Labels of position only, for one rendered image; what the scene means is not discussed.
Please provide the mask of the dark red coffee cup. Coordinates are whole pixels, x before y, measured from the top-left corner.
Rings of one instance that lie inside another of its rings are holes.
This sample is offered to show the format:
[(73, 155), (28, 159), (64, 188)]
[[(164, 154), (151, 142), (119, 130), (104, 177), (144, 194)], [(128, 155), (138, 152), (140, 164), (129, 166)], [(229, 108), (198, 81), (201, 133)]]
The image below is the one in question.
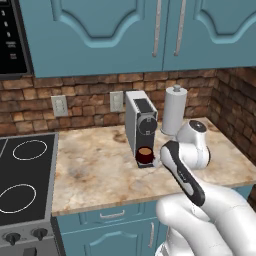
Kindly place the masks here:
[(141, 164), (152, 163), (154, 160), (154, 153), (150, 147), (140, 147), (135, 155), (136, 160)]

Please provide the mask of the grey coffee machine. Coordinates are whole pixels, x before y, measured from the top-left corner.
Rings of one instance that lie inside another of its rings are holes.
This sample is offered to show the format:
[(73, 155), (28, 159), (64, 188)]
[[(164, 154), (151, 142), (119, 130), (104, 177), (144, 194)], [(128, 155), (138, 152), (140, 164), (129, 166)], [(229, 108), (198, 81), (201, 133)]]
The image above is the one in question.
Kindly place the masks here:
[[(140, 147), (153, 150), (157, 118), (158, 111), (143, 90), (126, 92), (125, 132), (134, 158)], [(136, 162), (139, 168), (153, 166)]]

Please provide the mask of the white paper towel roll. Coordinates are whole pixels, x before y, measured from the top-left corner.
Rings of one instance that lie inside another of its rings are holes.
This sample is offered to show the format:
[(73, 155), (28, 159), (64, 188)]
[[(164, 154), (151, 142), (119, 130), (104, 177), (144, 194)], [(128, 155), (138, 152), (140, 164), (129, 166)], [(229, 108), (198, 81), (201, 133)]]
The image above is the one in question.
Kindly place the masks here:
[(180, 85), (175, 84), (168, 87), (165, 91), (164, 112), (161, 131), (169, 136), (175, 136), (181, 128), (185, 105), (187, 99), (187, 90)]

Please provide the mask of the teal base cupboard door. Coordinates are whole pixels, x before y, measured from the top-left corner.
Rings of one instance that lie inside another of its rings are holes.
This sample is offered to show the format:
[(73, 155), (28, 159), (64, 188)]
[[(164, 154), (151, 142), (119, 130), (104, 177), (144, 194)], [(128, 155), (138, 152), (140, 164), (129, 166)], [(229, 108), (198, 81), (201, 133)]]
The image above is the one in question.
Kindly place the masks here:
[[(152, 248), (148, 247), (151, 222), (155, 232)], [(158, 220), (149, 218), (64, 233), (66, 256), (154, 256)]]
[(156, 237), (156, 248), (158, 248), (165, 240), (168, 227), (161, 222), (158, 222), (158, 232)]

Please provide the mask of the black and grey stove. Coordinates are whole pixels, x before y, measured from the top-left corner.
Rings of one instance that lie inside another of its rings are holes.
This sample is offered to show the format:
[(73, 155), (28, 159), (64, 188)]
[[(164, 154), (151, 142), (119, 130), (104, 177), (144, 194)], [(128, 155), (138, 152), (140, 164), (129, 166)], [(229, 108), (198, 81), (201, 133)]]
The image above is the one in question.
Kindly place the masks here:
[[(60, 256), (52, 227), (58, 135), (0, 137), (0, 256)], [(31, 234), (45, 228), (39, 241)], [(8, 233), (21, 238), (11, 246)]]

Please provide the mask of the black stove knob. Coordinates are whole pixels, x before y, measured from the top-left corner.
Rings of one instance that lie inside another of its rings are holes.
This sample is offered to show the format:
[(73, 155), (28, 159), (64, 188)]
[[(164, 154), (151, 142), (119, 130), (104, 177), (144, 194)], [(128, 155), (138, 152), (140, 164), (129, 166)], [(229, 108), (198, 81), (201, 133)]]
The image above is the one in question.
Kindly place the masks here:
[(21, 235), (19, 233), (8, 233), (4, 236), (4, 240), (9, 242), (11, 246), (14, 246), (17, 241), (19, 241)]
[(31, 234), (36, 237), (39, 241), (42, 241), (43, 238), (48, 234), (48, 230), (45, 228), (37, 228), (31, 231)]

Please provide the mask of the black microwave oven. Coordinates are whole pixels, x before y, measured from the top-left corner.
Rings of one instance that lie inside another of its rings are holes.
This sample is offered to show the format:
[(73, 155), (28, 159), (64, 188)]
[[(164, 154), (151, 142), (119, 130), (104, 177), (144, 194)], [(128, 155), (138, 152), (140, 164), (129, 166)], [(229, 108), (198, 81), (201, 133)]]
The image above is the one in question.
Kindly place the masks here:
[(0, 80), (33, 74), (19, 0), (0, 0)]

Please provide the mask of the white wall socket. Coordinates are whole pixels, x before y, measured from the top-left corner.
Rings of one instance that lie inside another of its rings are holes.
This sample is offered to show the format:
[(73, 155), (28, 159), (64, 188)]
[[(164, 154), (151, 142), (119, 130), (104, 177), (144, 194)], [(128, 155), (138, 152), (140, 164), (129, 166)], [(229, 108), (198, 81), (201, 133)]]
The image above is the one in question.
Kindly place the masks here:
[(52, 96), (51, 102), (55, 117), (65, 117), (68, 115), (68, 106), (65, 95)]
[(123, 92), (114, 91), (110, 93), (110, 111), (121, 112), (123, 109)]

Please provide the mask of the teal wall cupboard door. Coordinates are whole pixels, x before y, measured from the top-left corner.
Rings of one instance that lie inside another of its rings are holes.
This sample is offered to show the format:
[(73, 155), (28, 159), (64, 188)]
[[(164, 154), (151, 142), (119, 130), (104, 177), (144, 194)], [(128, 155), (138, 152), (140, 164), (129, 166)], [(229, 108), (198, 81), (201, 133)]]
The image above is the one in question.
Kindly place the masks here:
[(256, 66), (256, 0), (186, 0), (180, 52), (174, 56), (181, 1), (168, 1), (165, 71)]
[(160, 71), (168, 0), (19, 0), (38, 78)]

